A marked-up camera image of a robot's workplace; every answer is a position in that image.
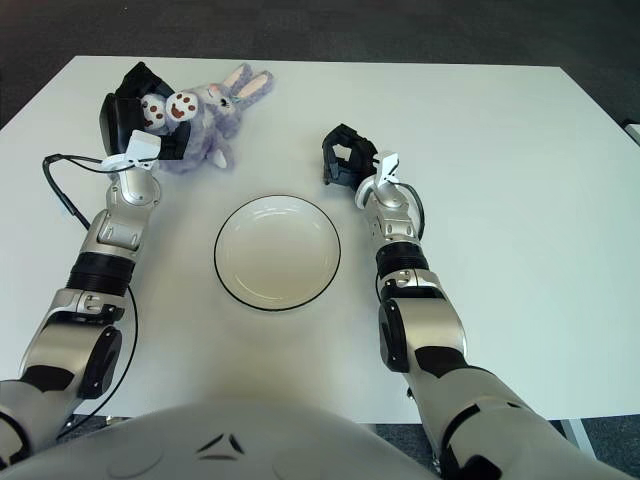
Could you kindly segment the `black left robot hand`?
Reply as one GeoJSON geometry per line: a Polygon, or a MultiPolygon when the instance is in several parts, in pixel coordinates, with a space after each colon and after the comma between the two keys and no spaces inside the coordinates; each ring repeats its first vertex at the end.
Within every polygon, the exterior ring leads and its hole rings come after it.
{"type": "Polygon", "coordinates": [[[184,160],[194,128],[170,113],[167,101],[174,93],[144,62],[136,63],[103,100],[99,123],[106,153],[124,153],[133,132],[140,130],[160,139],[158,160],[184,160]]]}

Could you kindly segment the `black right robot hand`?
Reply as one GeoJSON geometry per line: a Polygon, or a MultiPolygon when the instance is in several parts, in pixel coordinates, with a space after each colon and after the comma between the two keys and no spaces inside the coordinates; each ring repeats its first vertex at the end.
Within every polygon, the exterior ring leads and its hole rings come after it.
{"type": "Polygon", "coordinates": [[[322,152],[325,185],[337,184],[356,191],[366,178],[382,172],[381,161],[375,159],[378,151],[374,144],[345,124],[327,134],[322,142],[322,152]],[[347,159],[336,155],[336,145],[350,151],[347,159]]]}

